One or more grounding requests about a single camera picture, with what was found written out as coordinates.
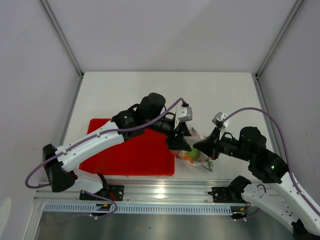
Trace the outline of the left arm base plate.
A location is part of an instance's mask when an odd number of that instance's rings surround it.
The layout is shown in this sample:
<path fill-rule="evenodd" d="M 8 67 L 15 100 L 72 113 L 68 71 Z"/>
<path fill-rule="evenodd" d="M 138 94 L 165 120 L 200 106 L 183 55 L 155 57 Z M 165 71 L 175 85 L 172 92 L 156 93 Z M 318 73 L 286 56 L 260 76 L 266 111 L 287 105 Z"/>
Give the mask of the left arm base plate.
<path fill-rule="evenodd" d="M 102 200 L 100 197 L 103 197 L 112 201 L 122 201 L 124 197 L 124 191 L 124 185 L 108 185 L 94 194 L 98 197 L 92 196 L 82 190 L 80 192 L 79 199 L 82 201 L 99 201 Z"/>

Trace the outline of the green onion stalk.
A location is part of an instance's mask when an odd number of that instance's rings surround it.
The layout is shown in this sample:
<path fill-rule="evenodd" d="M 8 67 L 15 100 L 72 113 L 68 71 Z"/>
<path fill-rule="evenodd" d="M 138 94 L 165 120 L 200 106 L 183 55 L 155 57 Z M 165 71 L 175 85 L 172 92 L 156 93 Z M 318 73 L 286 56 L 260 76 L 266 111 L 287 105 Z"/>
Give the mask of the green onion stalk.
<path fill-rule="evenodd" d="M 213 172 L 213 169 L 212 169 L 212 163 L 209 162 L 209 161 L 206 161 L 202 164 L 202 167 L 205 168 L 206 170 L 208 170 L 209 172 Z"/>

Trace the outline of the clear zip top bag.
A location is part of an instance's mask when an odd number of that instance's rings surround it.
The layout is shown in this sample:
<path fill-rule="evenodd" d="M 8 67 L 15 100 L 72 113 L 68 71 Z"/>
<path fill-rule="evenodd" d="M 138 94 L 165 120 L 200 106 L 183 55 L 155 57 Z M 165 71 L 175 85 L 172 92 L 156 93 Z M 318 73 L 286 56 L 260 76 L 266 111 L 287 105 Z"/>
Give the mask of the clear zip top bag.
<path fill-rule="evenodd" d="M 213 160 L 200 150 L 193 147 L 199 141 L 205 140 L 205 135 L 199 134 L 193 127 L 189 126 L 188 130 L 190 136 L 185 136 L 187 143 L 191 146 L 191 151 L 185 150 L 170 150 L 174 157 L 178 160 L 184 161 L 190 169 L 197 171 L 213 172 Z"/>

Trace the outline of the green round fruit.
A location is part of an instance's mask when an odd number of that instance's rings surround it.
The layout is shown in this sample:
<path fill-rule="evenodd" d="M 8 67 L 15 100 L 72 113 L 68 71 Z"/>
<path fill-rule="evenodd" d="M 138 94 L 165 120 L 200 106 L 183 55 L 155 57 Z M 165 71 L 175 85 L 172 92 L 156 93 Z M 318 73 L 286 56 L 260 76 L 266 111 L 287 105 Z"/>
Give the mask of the green round fruit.
<path fill-rule="evenodd" d="M 193 158 L 194 161 L 199 162 L 202 157 L 202 152 L 193 147 L 192 150 L 189 152 L 189 155 Z"/>

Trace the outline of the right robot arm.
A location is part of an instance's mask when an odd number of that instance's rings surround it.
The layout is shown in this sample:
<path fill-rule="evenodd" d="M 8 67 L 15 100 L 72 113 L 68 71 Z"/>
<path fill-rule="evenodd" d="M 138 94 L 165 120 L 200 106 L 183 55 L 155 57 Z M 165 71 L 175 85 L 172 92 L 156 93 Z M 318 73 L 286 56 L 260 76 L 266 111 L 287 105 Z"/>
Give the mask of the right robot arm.
<path fill-rule="evenodd" d="M 213 132 L 193 147 L 216 160 L 224 154 L 249 163 L 248 170 L 254 177 L 269 185 L 281 196 L 285 203 L 279 202 L 263 190 L 258 189 L 250 180 L 239 175 L 226 187 L 222 195 L 215 187 L 209 192 L 214 200 L 223 202 L 251 203 L 272 216 L 290 232 L 296 240 L 318 240 L 320 238 L 320 207 L 311 207 L 295 188 L 290 177 L 289 167 L 277 154 L 266 148 L 267 139 L 257 127 L 244 127 L 239 139 L 220 134 L 215 127 Z"/>

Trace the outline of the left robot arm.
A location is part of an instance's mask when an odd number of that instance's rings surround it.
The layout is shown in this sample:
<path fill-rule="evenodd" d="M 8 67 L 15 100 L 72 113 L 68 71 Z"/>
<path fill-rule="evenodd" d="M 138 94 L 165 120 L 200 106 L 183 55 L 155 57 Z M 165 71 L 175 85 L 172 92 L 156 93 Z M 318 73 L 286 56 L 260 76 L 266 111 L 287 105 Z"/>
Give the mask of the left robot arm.
<path fill-rule="evenodd" d="M 166 135 L 170 150 L 190 151 L 185 136 L 190 133 L 187 122 L 193 118 L 192 108 L 183 99 L 166 107 L 165 98 L 152 92 L 126 110 L 120 111 L 97 130 L 69 145 L 42 149 L 44 170 L 54 193 L 71 187 L 90 192 L 97 200 L 108 196 L 109 188 L 101 173 L 80 170 L 79 165 L 105 149 L 141 136 L 146 129 Z"/>

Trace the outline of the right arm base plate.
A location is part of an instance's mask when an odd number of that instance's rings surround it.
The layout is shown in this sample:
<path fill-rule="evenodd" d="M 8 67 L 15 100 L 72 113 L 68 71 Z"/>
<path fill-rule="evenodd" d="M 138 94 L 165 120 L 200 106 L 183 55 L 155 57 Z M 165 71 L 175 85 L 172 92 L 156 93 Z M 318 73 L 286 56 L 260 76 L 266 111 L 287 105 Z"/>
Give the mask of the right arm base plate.
<path fill-rule="evenodd" d="M 229 187 L 212 187 L 211 191 L 208 191 L 207 194 L 212 197 L 214 203 L 246 203 L 239 192 Z"/>

